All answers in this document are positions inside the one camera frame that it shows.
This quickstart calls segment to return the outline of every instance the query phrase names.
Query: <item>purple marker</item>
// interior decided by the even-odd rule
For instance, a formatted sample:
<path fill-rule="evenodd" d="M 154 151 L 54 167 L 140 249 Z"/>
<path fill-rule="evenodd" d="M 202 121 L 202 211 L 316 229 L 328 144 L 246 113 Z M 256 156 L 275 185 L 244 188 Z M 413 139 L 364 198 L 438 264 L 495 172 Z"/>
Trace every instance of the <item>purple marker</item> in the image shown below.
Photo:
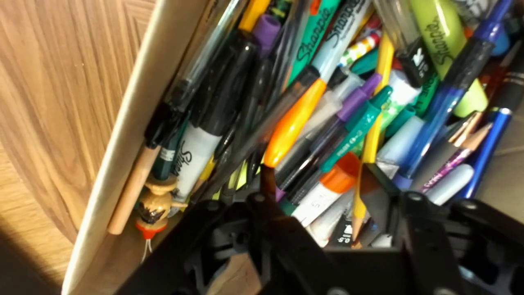
<path fill-rule="evenodd" d="M 282 25 L 272 15 L 262 15 L 252 31 L 252 36 L 259 41 L 261 57 L 267 57 L 280 36 Z"/>
<path fill-rule="evenodd" d="M 356 110 L 374 97 L 374 90 L 382 80 L 382 75 L 374 74 L 362 87 L 354 90 L 344 102 L 343 108 L 336 116 L 328 120 L 321 131 L 311 138 L 305 138 L 305 143 L 292 154 L 290 159 L 284 159 L 284 166 L 277 169 L 277 200 L 287 192 L 298 188 L 305 179 L 320 164 L 323 156 L 329 156 L 331 151 L 339 146 L 346 138 L 346 121 L 356 113 Z"/>
<path fill-rule="evenodd" d="M 444 179 L 449 172 L 452 172 L 456 167 L 459 167 L 462 162 L 469 159 L 470 154 L 474 154 L 482 141 L 488 136 L 492 129 L 492 123 L 480 128 L 475 134 L 472 134 L 460 149 L 438 170 L 434 177 L 431 177 L 424 185 L 423 192 L 426 193 L 429 188 L 433 188 L 441 179 Z"/>

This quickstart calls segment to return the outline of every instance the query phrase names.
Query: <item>blue pen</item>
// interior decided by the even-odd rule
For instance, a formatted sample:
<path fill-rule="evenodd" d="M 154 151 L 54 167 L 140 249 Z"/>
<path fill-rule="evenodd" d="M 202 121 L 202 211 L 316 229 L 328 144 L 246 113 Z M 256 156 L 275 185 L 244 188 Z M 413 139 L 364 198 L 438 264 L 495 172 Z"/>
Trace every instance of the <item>blue pen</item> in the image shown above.
<path fill-rule="evenodd" d="M 490 159 L 503 138 L 506 126 L 511 121 L 513 113 L 521 107 L 524 100 L 524 46 L 521 46 L 516 59 L 511 62 L 510 70 L 503 80 L 503 85 L 496 92 L 496 107 L 492 110 L 492 129 L 485 138 L 480 149 L 474 154 L 470 164 L 475 174 L 467 187 L 464 187 L 457 197 L 472 198 L 477 193 L 480 180 L 490 164 Z"/>
<path fill-rule="evenodd" d="M 402 190 L 408 190 L 411 187 L 415 172 L 436 141 L 441 128 L 446 125 L 451 111 L 488 62 L 496 33 L 501 26 L 501 20 L 510 7 L 511 0 L 500 0 L 493 7 L 490 16 L 478 26 L 474 38 L 460 51 L 444 77 L 444 82 L 434 97 L 434 102 L 438 103 L 429 110 L 426 125 L 415 141 L 410 157 L 406 162 L 403 162 L 402 169 L 393 179 Z"/>

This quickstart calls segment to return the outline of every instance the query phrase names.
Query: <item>wooden surface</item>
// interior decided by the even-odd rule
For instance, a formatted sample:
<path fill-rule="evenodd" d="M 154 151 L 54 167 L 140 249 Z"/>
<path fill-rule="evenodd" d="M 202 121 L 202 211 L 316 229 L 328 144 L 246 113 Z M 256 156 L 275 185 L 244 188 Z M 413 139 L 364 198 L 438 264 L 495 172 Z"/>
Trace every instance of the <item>wooden surface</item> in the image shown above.
<path fill-rule="evenodd" d="M 76 239 L 154 0 L 0 2 L 0 143 Z"/>
<path fill-rule="evenodd" d="M 0 229 L 56 285 L 64 280 L 71 241 L 53 225 L 0 144 Z"/>

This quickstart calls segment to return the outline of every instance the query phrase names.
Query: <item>pink pen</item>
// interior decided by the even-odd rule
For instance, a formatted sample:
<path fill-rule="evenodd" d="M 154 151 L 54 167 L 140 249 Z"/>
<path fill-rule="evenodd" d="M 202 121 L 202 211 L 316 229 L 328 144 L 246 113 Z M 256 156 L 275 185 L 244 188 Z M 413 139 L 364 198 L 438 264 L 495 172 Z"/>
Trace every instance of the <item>pink pen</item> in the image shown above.
<path fill-rule="evenodd" d="M 474 133 L 462 146 L 460 149 L 438 170 L 434 177 L 431 177 L 424 185 L 423 192 L 426 193 L 429 188 L 433 188 L 441 179 L 444 179 L 449 172 L 452 172 L 457 166 L 460 166 L 464 161 L 469 159 L 470 154 L 477 151 L 477 147 L 482 144 L 482 141 L 487 138 L 487 134 L 492 129 L 492 123 L 480 128 L 477 133 Z"/>

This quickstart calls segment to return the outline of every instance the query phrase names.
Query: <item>pen cap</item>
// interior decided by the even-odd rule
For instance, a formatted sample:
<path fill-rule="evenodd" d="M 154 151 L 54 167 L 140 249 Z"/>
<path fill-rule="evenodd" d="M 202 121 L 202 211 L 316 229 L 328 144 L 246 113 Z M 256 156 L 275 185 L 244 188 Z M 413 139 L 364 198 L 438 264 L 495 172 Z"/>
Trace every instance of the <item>pen cap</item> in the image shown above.
<path fill-rule="evenodd" d="M 252 29 L 252 36 L 259 41 L 261 44 L 261 56 L 266 57 L 269 56 L 274 48 L 275 41 L 280 36 L 282 25 L 279 20 L 272 15 L 262 15 Z"/>
<path fill-rule="evenodd" d="M 402 126 L 400 131 L 382 146 L 377 156 L 379 161 L 397 166 L 403 164 L 423 126 L 424 121 L 420 116 L 413 116 L 410 121 L 406 121 L 406 125 Z"/>
<path fill-rule="evenodd" d="M 344 102 L 343 108 L 339 110 L 338 116 L 341 121 L 347 121 L 349 116 L 356 113 L 356 110 L 374 95 L 375 87 L 380 84 L 382 75 L 374 74 L 367 82 L 354 90 Z"/>
<path fill-rule="evenodd" d="M 349 152 L 321 177 L 321 184 L 336 193 L 346 193 L 354 187 L 359 179 L 361 161 L 356 154 Z"/>
<path fill-rule="evenodd" d="M 238 113 L 241 88 L 248 70 L 256 61 L 257 44 L 248 33 L 239 31 L 213 64 L 207 80 L 197 92 L 192 123 L 210 134 L 225 134 Z"/>

